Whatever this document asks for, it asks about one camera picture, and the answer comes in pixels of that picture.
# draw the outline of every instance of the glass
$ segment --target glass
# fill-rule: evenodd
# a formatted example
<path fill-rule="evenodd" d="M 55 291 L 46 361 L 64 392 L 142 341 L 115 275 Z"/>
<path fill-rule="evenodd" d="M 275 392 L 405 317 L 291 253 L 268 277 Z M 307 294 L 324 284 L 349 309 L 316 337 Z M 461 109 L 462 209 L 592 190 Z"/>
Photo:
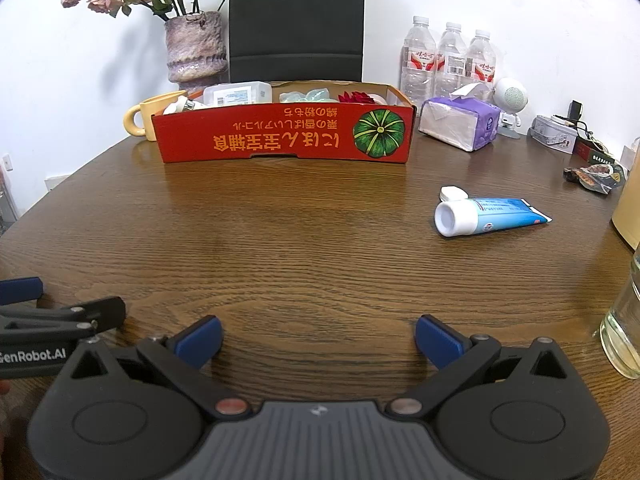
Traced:
<path fill-rule="evenodd" d="M 600 341 L 609 361 L 630 379 L 640 378 L 640 246 L 631 275 L 600 324 Z"/>

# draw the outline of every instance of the purple tissue packaging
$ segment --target purple tissue packaging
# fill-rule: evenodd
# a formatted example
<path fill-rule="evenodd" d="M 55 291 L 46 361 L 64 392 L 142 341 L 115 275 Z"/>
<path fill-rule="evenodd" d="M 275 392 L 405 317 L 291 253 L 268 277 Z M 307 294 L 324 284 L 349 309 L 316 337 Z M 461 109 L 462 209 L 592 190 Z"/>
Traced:
<path fill-rule="evenodd" d="M 475 97 L 434 97 L 422 106 L 418 129 L 431 137 L 472 152 L 495 139 L 500 108 Z"/>

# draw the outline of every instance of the yellow mug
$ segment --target yellow mug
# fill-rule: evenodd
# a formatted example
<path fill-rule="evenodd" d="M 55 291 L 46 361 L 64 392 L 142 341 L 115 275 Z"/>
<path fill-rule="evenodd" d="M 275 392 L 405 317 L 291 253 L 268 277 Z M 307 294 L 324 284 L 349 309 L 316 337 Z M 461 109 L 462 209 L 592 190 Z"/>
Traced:
<path fill-rule="evenodd" d="M 146 137 L 146 140 L 156 140 L 156 132 L 154 131 L 154 124 L 151 122 L 151 116 L 162 112 L 171 103 L 175 103 L 181 95 L 187 95 L 187 92 L 185 90 L 178 90 L 169 92 L 168 94 L 157 95 L 145 99 L 139 105 L 132 106 L 127 113 L 124 114 L 124 118 L 122 119 L 124 129 L 130 135 Z M 142 115 L 144 128 L 137 127 L 133 121 L 133 116 L 138 112 Z"/>

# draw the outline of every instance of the water bottle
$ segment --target water bottle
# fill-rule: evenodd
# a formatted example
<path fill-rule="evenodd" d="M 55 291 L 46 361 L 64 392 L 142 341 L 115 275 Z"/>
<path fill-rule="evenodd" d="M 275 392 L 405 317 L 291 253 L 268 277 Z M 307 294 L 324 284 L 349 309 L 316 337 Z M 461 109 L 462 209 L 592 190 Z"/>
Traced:
<path fill-rule="evenodd" d="M 496 57 L 489 38 L 490 34 L 486 30 L 476 30 L 476 36 L 466 52 L 466 66 L 470 70 L 465 76 L 470 76 L 473 82 L 482 82 L 489 87 L 488 91 L 477 95 L 484 101 L 489 100 L 495 79 Z"/>
<path fill-rule="evenodd" d="M 640 378 L 640 246 L 625 286 L 600 324 L 600 341 L 616 370 Z"/>
<path fill-rule="evenodd" d="M 418 112 L 431 97 L 435 70 L 436 42 L 429 32 L 429 19 L 414 16 L 414 26 L 404 38 L 400 91 L 409 98 Z"/>
<path fill-rule="evenodd" d="M 447 22 L 447 30 L 444 31 L 438 46 L 437 71 L 433 86 L 435 97 L 449 97 L 467 82 L 470 82 L 471 70 L 466 66 L 466 45 L 462 41 L 459 23 Z"/>

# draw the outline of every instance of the bottle label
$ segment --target bottle label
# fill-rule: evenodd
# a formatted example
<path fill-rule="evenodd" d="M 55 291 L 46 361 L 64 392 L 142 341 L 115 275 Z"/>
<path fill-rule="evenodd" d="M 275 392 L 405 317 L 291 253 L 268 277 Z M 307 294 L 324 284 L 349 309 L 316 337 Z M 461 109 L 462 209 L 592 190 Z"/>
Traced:
<path fill-rule="evenodd" d="M 473 75 L 471 77 L 475 81 L 492 83 L 495 78 L 495 65 L 474 61 Z"/>
<path fill-rule="evenodd" d="M 438 72 L 449 75 L 465 75 L 466 59 L 460 54 L 438 54 Z"/>
<path fill-rule="evenodd" d="M 407 68 L 413 68 L 414 70 L 431 71 L 435 67 L 435 57 L 436 55 L 433 52 L 420 48 L 410 48 L 406 65 Z"/>

